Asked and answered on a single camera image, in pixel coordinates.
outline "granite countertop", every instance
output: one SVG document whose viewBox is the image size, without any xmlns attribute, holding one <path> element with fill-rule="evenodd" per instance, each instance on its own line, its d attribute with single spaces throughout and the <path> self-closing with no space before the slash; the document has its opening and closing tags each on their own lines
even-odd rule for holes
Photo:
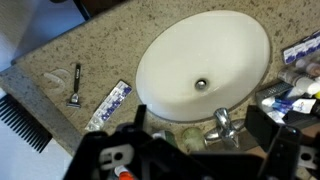
<svg viewBox="0 0 320 180">
<path fill-rule="evenodd" d="M 130 84 L 134 91 L 108 120 L 105 130 L 112 133 L 118 124 L 133 121 L 141 104 L 135 91 L 138 64 L 153 40 L 176 22 L 212 10 L 239 11 L 260 22 L 270 39 L 271 57 L 256 88 L 259 90 L 274 82 L 284 66 L 281 50 L 319 29 L 319 9 L 317 0 L 131 0 L 17 59 L 14 66 L 0 74 L 0 85 L 73 153 L 95 109 L 119 80 Z M 51 85 L 44 78 L 44 73 L 56 69 L 67 70 L 73 78 L 76 62 L 82 64 L 82 108 L 78 110 L 65 105 L 73 93 L 73 79 L 63 92 L 54 94 L 48 91 Z M 255 104 L 254 93 L 233 108 L 232 119 L 244 118 L 249 104 Z M 178 124 L 159 120 L 151 113 L 147 119 L 156 129 L 174 132 L 177 141 L 187 127 L 197 126 L 206 132 L 215 126 L 213 120 Z"/>
</svg>

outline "chrome faucet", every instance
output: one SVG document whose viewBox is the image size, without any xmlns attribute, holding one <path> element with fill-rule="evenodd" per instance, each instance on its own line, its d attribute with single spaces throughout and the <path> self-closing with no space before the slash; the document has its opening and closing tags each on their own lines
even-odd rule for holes
<svg viewBox="0 0 320 180">
<path fill-rule="evenodd" d="M 217 120 L 217 127 L 205 134 L 207 141 L 221 139 L 227 148 L 239 148 L 238 132 L 243 128 L 244 120 L 231 122 L 226 108 L 219 108 L 213 113 Z"/>
</svg>

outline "sink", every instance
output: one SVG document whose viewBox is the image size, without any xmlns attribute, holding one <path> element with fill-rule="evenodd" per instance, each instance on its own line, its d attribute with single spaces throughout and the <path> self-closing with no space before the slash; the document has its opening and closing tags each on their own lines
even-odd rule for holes
<svg viewBox="0 0 320 180">
<path fill-rule="evenodd" d="M 136 88 L 148 109 L 188 122 L 231 108 L 259 84 L 269 62 L 263 27 L 234 11 L 209 11 L 179 21 L 144 53 Z"/>
</svg>

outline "comb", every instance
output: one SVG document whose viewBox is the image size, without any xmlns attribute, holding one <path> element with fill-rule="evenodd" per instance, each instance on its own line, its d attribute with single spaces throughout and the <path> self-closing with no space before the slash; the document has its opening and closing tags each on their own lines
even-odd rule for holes
<svg viewBox="0 0 320 180">
<path fill-rule="evenodd" d="M 0 120 L 39 153 L 52 139 L 37 119 L 9 94 L 0 99 Z"/>
</svg>

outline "label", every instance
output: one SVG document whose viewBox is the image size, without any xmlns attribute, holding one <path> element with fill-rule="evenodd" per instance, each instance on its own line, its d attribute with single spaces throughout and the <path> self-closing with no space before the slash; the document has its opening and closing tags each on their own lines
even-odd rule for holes
<svg viewBox="0 0 320 180">
<path fill-rule="evenodd" d="M 294 111 L 304 114 L 310 114 L 311 109 L 315 103 L 315 99 L 298 99 L 292 104 L 292 106 Z"/>
<path fill-rule="evenodd" d="M 310 39 L 307 42 L 305 42 L 307 47 L 307 54 L 313 53 L 317 50 L 317 41 L 316 39 Z"/>
<path fill-rule="evenodd" d="M 294 50 L 294 48 L 289 48 L 283 51 L 283 56 L 284 56 L 284 62 L 286 64 L 290 64 L 296 60 L 296 51 Z"/>
<path fill-rule="evenodd" d="M 305 55 L 307 55 L 307 46 L 305 45 L 305 43 L 298 44 L 298 45 L 294 46 L 294 50 L 297 53 L 297 55 L 296 55 L 297 59 L 302 58 Z"/>
<path fill-rule="evenodd" d="M 121 103 L 131 91 L 132 88 L 128 84 L 119 81 L 110 94 L 100 104 L 99 108 L 94 112 L 85 129 L 88 131 L 101 130 L 104 123 L 110 118 L 114 111 L 121 106 Z"/>
<path fill-rule="evenodd" d="M 300 75 L 297 73 L 291 72 L 287 69 L 284 69 L 278 73 L 278 78 L 294 86 L 297 80 L 300 78 Z"/>
<path fill-rule="evenodd" d="M 320 36 L 316 38 L 317 49 L 320 49 Z"/>
</svg>

